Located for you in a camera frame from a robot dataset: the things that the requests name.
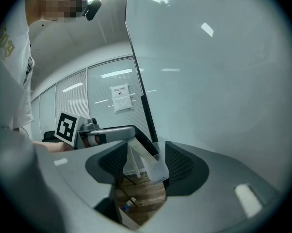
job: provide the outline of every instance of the wooden floor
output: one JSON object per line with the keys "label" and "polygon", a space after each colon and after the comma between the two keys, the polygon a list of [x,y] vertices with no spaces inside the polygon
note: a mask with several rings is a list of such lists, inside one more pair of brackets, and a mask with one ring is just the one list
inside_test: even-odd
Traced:
{"label": "wooden floor", "polygon": [[[137,178],[136,175],[130,175],[129,178],[136,185],[124,178],[121,186],[130,197],[136,198],[135,203],[138,207],[132,205],[127,215],[141,226],[164,204],[166,198],[165,188],[162,182],[151,182],[146,173],[141,173],[140,178]],[[118,206],[122,208],[128,198],[119,189],[116,190],[116,196]]]}

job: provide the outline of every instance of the paper sign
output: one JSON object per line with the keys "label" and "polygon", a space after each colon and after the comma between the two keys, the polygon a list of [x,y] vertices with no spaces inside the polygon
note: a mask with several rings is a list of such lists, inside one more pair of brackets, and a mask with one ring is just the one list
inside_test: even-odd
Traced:
{"label": "paper sign", "polygon": [[125,96],[113,99],[115,111],[121,111],[128,108],[132,108],[131,97]]}
{"label": "paper sign", "polygon": [[112,98],[123,98],[125,96],[129,96],[129,88],[128,88],[128,84],[124,84],[124,85],[118,85],[118,86],[112,86],[111,87],[112,90]]}

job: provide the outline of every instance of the ceiling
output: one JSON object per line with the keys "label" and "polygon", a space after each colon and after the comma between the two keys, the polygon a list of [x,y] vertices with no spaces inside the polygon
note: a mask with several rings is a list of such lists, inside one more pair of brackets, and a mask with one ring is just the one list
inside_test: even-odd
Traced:
{"label": "ceiling", "polygon": [[70,22],[39,21],[30,26],[31,55],[35,61],[31,90],[46,76],[48,64],[56,57],[76,51],[84,43],[90,49],[128,40],[125,27],[125,0],[101,0],[102,6],[92,21],[84,17]]}

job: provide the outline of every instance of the black camera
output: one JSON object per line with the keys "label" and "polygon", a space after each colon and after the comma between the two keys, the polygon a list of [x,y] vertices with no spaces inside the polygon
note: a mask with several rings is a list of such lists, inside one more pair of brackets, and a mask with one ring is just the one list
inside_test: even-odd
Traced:
{"label": "black camera", "polygon": [[92,0],[92,2],[87,5],[87,8],[82,14],[82,16],[83,17],[85,16],[88,21],[91,21],[98,12],[101,5],[102,5],[101,0]]}

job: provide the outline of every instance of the person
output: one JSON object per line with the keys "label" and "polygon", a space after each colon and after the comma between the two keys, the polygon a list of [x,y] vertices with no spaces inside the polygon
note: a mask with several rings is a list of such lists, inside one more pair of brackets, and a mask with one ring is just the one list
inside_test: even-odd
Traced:
{"label": "person", "polygon": [[[31,77],[34,60],[30,53],[29,27],[39,21],[65,21],[80,17],[87,7],[87,0],[18,0],[0,27],[0,61],[12,77],[24,89],[10,123],[10,128],[20,127],[33,121],[31,108]],[[43,143],[49,152],[71,150],[64,142]]]}

